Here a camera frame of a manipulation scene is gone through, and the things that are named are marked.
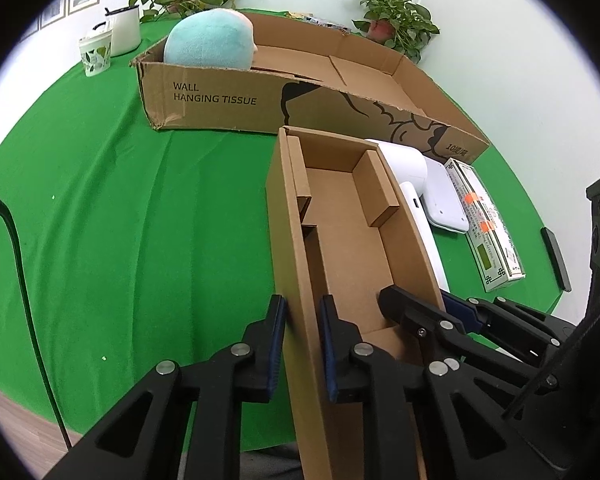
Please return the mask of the white green medicine box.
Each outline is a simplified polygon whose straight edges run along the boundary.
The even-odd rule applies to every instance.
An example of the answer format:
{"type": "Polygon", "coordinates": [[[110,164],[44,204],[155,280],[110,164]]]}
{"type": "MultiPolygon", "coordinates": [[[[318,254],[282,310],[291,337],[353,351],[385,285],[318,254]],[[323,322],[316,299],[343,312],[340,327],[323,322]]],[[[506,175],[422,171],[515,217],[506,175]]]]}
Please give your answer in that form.
{"type": "Polygon", "coordinates": [[[512,237],[476,170],[454,158],[444,166],[469,223],[466,236],[484,289],[492,292],[525,278],[512,237]]]}

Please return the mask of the small brown cardboard insert box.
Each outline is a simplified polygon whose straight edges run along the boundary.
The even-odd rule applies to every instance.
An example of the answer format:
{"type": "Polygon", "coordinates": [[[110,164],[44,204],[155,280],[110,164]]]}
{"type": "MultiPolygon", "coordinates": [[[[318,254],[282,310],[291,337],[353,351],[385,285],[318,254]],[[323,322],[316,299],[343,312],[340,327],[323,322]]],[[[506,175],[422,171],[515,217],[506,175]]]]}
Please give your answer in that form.
{"type": "Polygon", "coordinates": [[[414,337],[380,313],[396,285],[437,308],[440,287],[396,178],[372,142],[283,126],[266,179],[276,294],[288,304],[284,360],[308,479],[363,475],[362,408],[327,397],[318,303],[335,300],[364,341],[418,364],[414,337]]]}

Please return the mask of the white hair dryer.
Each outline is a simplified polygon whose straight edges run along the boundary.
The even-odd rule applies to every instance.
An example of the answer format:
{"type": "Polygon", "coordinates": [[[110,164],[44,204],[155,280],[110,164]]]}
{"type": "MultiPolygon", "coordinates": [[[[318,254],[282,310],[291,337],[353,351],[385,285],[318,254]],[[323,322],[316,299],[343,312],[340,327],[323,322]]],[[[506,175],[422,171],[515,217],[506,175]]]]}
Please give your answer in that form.
{"type": "Polygon", "coordinates": [[[446,278],[442,258],[434,234],[431,231],[433,225],[429,223],[424,206],[422,206],[422,192],[424,192],[427,177],[426,156],[410,146],[374,139],[368,139],[368,142],[375,143],[388,162],[389,168],[399,183],[406,204],[415,219],[438,286],[442,292],[450,292],[451,289],[446,278]]]}

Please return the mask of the black phone on table edge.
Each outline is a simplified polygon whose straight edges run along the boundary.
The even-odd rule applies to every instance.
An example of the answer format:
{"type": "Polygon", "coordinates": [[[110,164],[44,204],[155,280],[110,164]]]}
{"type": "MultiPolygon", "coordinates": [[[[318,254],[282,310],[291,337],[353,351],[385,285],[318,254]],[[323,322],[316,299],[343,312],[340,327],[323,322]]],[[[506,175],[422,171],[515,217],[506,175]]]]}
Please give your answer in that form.
{"type": "Polygon", "coordinates": [[[543,226],[542,229],[540,229],[540,233],[547,251],[548,258],[550,258],[550,263],[552,264],[558,287],[563,292],[571,292],[572,286],[568,270],[555,233],[546,226],[543,226]]]}

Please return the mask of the green tablecloth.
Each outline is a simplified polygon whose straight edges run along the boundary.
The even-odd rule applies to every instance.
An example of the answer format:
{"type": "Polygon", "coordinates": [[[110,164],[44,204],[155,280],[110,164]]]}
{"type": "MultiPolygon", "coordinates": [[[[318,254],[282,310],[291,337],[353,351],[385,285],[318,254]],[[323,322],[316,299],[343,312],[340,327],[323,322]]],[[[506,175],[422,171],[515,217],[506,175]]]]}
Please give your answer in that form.
{"type": "MultiPolygon", "coordinates": [[[[156,130],[134,58],[69,70],[0,146],[0,390],[85,434],[153,367],[204,362],[275,291],[266,179],[278,131],[156,130]]],[[[541,221],[497,150],[471,163],[541,312],[560,292],[541,221]]],[[[242,448],[296,440],[286,368],[242,411],[242,448]]]]}

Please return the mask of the large cardboard tissue box tray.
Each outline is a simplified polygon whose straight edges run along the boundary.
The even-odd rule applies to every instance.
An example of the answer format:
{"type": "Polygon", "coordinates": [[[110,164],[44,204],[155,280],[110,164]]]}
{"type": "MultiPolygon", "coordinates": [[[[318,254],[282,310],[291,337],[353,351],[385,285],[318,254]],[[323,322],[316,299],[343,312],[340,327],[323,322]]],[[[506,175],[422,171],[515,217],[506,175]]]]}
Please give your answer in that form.
{"type": "Polygon", "coordinates": [[[376,42],[292,18],[251,13],[250,70],[168,64],[158,41],[132,61],[156,130],[274,134],[324,130],[471,164],[488,138],[409,58],[376,42]]]}

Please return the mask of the right potted green plant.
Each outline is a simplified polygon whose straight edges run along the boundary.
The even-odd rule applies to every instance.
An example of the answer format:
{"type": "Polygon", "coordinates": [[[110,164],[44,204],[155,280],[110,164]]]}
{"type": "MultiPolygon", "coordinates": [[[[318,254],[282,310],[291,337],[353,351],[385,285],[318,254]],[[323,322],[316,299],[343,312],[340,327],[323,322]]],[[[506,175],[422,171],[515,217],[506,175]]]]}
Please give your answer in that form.
{"type": "Polygon", "coordinates": [[[353,20],[358,32],[418,64],[434,36],[440,34],[430,11],[414,0],[358,0],[365,10],[353,20]]]}

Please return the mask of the patterned small pouch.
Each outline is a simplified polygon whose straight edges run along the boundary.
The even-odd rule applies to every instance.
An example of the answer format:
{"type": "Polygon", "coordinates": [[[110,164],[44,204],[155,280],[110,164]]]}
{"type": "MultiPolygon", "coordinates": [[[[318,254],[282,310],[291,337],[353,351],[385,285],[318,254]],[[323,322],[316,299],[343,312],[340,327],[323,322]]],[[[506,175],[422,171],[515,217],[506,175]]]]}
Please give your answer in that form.
{"type": "Polygon", "coordinates": [[[312,25],[316,25],[316,26],[321,26],[324,28],[329,28],[329,29],[335,29],[335,30],[340,30],[340,32],[344,32],[345,34],[350,34],[351,29],[347,28],[347,26],[329,21],[329,20],[324,20],[324,18],[317,18],[314,15],[305,15],[303,17],[303,21],[312,24],[312,25]]]}

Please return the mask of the pastel striped plush pillow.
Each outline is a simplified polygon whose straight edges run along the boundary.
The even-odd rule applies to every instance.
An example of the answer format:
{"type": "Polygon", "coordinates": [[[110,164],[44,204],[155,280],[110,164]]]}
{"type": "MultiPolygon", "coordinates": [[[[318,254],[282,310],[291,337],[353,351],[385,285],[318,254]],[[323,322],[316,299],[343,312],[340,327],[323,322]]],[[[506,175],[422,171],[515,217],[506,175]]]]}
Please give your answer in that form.
{"type": "Polygon", "coordinates": [[[211,9],[184,18],[166,37],[163,62],[250,70],[258,47],[252,21],[235,10],[211,9]]]}

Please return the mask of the leaf patterned paper cup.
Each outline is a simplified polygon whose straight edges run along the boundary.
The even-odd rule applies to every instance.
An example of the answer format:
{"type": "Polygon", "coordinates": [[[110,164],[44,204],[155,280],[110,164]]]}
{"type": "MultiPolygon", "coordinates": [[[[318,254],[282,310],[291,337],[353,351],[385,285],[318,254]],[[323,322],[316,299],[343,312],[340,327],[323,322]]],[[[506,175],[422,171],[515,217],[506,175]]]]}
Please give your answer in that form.
{"type": "Polygon", "coordinates": [[[94,32],[79,40],[81,62],[85,76],[93,77],[110,67],[112,31],[94,32]]]}

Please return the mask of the white mug with black lid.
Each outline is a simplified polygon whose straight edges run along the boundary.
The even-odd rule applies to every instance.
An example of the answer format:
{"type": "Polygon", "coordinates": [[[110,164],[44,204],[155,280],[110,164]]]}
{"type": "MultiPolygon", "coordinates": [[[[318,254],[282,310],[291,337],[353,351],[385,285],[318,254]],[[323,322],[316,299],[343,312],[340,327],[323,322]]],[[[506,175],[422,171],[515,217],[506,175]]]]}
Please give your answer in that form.
{"type": "Polygon", "coordinates": [[[126,6],[105,10],[105,21],[93,27],[94,32],[111,32],[111,55],[119,56],[135,50],[142,41],[140,36],[140,7],[126,6]]]}

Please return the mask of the framed wall documents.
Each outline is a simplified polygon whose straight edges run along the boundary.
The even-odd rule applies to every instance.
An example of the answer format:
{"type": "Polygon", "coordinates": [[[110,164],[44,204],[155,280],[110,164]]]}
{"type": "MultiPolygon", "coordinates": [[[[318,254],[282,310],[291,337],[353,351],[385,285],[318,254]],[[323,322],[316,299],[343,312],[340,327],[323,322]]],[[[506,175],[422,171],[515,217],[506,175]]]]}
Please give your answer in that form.
{"type": "Polygon", "coordinates": [[[38,32],[47,32],[59,26],[77,32],[86,27],[88,14],[98,6],[100,0],[52,0],[26,28],[19,38],[25,42],[38,32]]]}

